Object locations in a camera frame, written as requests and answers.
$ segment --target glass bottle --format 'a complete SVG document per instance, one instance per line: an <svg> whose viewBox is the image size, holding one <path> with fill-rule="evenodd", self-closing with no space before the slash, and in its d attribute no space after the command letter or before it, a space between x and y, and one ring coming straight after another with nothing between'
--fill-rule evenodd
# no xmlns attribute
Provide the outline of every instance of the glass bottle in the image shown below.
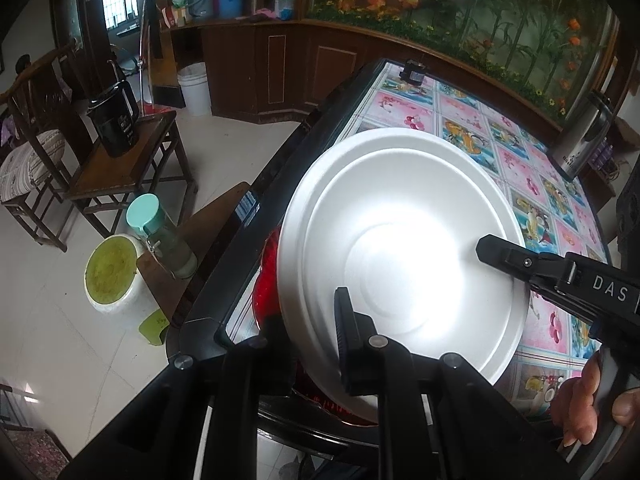
<svg viewBox="0 0 640 480"><path fill-rule="evenodd" d="M175 224L156 195L146 193L137 197L127 209L127 224L174 278L193 276L198 268L198 259L177 233Z"/></svg>

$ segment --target wooden cabinet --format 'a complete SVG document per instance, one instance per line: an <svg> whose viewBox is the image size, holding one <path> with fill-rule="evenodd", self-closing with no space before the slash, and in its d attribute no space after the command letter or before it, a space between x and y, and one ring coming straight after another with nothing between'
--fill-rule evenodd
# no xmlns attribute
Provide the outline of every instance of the wooden cabinet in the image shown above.
<svg viewBox="0 0 640 480"><path fill-rule="evenodd" d="M214 115L256 122L255 29L204 27L202 51Z"/></svg>
<svg viewBox="0 0 640 480"><path fill-rule="evenodd" d="M553 143L560 128L515 92L463 63L410 41L316 20L203 26L213 113L267 123L302 120L354 71L387 58L414 59Z"/></svg>

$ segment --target mint green bottle cap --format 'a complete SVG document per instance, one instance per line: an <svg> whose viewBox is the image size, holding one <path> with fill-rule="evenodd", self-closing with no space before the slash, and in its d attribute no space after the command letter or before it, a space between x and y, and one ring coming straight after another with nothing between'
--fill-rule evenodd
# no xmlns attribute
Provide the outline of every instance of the mint green bottle cap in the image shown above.
<svg viewBox="0 0 640 480"><path fill-rule="evenodd" d="M145 193L131 202L127 209L127 224L143 238L158 231L164 224L164 210L158 197Z"/></svg>

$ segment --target black container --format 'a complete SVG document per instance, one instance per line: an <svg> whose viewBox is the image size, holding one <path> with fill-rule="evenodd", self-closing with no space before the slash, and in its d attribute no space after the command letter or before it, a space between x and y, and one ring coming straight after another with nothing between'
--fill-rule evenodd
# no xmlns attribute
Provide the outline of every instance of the black container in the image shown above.
<svg viewBox="0 0 640 480"><path fill-rule="evenodd" d="M427 73L427 67L422 63L418 63L413 59L408 60L404 64L404 68L400 73L400 79L409 83L410 85L420 86L424 81L424 76Z"/></svg>
<svg viewBox="0 0 640 480"><path fill-rule="evenodd" d="M139 114L136 98L126 81L118 81L91 99L87 110L105 151L113 158L127 153L138 142L133 126Z"/></svg>

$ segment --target striped cushion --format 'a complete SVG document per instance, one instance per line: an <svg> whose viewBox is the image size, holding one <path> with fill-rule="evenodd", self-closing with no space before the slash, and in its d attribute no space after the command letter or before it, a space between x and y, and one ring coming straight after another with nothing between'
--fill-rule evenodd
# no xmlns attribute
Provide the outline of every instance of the striped cushion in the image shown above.
<svg viewBox="0 0 640 480"><path fill-rule="evenodd" d="M54 164L65 153L65 139L59 130L49 130L38 136L40 144ZM0 202L27 194L49 175L33 147L26 142L13 150L0 167Z"/></svg>

